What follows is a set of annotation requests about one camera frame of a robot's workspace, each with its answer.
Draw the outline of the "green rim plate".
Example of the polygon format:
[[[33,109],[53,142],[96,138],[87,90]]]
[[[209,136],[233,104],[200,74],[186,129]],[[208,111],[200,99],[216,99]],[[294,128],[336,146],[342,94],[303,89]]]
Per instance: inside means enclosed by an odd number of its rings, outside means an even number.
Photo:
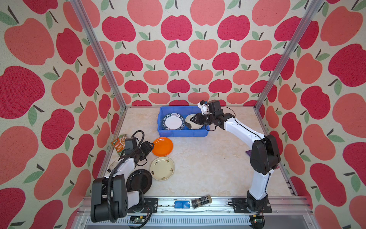
[[[185,119],[181,114],[169,113],[162,119],[164,130],[182,130],[185,127]]]

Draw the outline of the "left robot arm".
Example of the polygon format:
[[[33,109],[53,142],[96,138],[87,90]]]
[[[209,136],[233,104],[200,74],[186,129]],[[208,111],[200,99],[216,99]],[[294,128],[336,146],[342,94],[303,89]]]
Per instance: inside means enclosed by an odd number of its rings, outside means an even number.
[[[109,176],[94,180],[90,210],[93,223],[107,220],[115,223],[119,218],[126,217],[129,211],[138,213],[145,210],[145,219],[132,220],[139,226],[131,228],[139,229],[156,212],[157,199],[144,198],[152,185],[152,175],[145,169],[135,170],[138,161],[146,159],[153,147],[153,143],[143,142],[121,159]]]

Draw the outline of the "cream plate black spot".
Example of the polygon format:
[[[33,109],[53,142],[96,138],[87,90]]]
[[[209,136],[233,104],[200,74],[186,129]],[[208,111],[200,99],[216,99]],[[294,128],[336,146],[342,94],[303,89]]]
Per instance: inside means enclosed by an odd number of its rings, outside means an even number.
[[[203,125],[199,125],[194,123],[193,121],[191,121],[191,118],[193,118],[195,116],[195,114],[190,114],[185,118],[185,125],[191,129],[191,130],[197,130],[197,129],[201,129],[203,127]]]

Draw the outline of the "orange plastic plate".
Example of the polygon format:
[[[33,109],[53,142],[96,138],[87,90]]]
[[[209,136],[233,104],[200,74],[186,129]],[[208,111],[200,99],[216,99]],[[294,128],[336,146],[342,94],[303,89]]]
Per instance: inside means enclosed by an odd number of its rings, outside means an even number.
[[[159,137],[153,142],[152,153],[158,157],[167,156],[173,150],[173,142],[166,137]]]

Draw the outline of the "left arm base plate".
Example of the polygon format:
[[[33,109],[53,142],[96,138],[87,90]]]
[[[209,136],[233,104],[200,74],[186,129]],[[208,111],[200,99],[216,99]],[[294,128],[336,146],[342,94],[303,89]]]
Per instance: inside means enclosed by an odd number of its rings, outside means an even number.
[[[158,198],[145,198],[144,203],[142,205],[135,205],[128,209],[129,214],[147,214],[150,213],[157,213],[158,208]]]

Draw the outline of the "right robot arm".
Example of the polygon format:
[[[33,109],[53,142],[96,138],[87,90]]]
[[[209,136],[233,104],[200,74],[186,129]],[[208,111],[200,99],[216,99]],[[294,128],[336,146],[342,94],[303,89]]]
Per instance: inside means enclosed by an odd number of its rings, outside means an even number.
[[[260,211],[268,200],[269,180],[281,161],[276,138],[250,129],[231,113],[222,115],[197,113],[190,121],[203,126],[214,124],[252,147],[250,164],[254,170],[254,176],[251,188],[247,192],[246,207],[250,212]]]

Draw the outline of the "cream floral plate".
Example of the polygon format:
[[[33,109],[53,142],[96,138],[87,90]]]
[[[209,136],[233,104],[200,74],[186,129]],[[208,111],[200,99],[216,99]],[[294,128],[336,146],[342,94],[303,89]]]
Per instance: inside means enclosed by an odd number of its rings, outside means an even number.
[[[175,164],[172,159],[166,156],[158,157],[150,166],[152,178],[158,181],[169,179],[175,172]]]

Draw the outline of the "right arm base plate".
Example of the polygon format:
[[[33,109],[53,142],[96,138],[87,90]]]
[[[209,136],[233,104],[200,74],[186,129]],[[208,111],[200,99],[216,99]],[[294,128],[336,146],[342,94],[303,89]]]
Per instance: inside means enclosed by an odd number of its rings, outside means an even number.
[[[228,205],[234,209],[235,213],[272,213],[271,204],[268,198],[256,200],[254,198],[232,198]]]

